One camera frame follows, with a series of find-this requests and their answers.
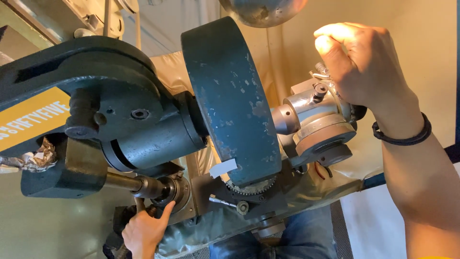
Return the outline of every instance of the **white tape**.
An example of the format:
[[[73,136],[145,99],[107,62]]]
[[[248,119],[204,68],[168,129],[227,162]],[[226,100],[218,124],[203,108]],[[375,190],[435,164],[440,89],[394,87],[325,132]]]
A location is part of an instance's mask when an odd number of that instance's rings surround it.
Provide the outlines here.
[[[211,169],[209,169],[209,174],[213,177],[213,178],[217,178],[219,177],[220,175],[222,174],[225,174],[233,169],[236,169],[238,168],[238,166],[236,166],[236,162],[235,162],[235,159],[231,159],[231,160],[227,160],[225,162],[222,162],[220,164],[217,164],[213,167],[211,167]]]

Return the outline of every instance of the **scratched blue paint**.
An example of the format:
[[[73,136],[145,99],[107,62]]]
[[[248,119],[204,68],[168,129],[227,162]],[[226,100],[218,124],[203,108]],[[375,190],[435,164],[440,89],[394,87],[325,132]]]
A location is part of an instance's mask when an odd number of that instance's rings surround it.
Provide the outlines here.
[[[190,81],[222,161],[236,185],[281,170],[281,154],[267,98],[244,38],[225,17],[184,32],[182,50]]]

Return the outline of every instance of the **crumpled paper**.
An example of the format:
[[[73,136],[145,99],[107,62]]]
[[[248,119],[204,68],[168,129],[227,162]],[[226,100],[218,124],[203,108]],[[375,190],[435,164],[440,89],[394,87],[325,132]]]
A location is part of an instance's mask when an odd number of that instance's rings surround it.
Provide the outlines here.
[[[56,165],[56,152],[54,145],[46,137],[35,153],[28,152],[21,158],[0,156],[0,173],[13,173],[19,170],[28,170],[32,173],[43,172]]]

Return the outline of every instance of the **gear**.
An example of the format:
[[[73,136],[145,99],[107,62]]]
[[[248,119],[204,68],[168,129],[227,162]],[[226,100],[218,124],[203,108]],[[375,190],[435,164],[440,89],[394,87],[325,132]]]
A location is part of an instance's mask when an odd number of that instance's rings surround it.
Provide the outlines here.
[[[268,188],[273,186],[273,184],[275,183],[275,180],[276,180],[276,176],[272,177],[272,178],[270,178],[268,180],[258,182],[256,184],[249,185],[249,186],[244,187],[244,188],[240,188],[240,187],[234,185],[231,180],[228,180],[227,181],[227,186],[231,190],[233,190],[233,191],[235,191],[235,192],[237,192],[239,194],[242,194],[242,195],[255,195],[255,194],[261,194],[262,192],[266,191]]]

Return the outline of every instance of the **bracelet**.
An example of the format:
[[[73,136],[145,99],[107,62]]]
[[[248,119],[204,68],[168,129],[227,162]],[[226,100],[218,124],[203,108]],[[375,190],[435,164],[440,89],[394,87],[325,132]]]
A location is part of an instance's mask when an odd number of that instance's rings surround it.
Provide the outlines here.
[[[428,120],[428,118],[426,117],[426,115],[422,112],[422,116],[423,116],[423,120],[424,120],[424,125],[423,125],[423,129],[422,131],[415,137],[411,137],[411,138],[408,138],[408,139],[392,139],[392,138],[389,138],[387,136],[385,136],[385,134],[383,134],[383,132],[381,131],[378,131],[379,130],[379,125],[377,124],[377,122],[374,122],[374,124],[372,125],[372,130],[374,131],[374,137],[382,140],[382,141],[385,141],[385,142],[388,142],[390,144],[393,144],[393,145],[397,145],[397,146],[411,146],[411,145],[415,145],[415,144],[418,144],[420,142],[423,142],[424,140],[426,140],[430,135],[431,135],[431,123],[430,121]]]

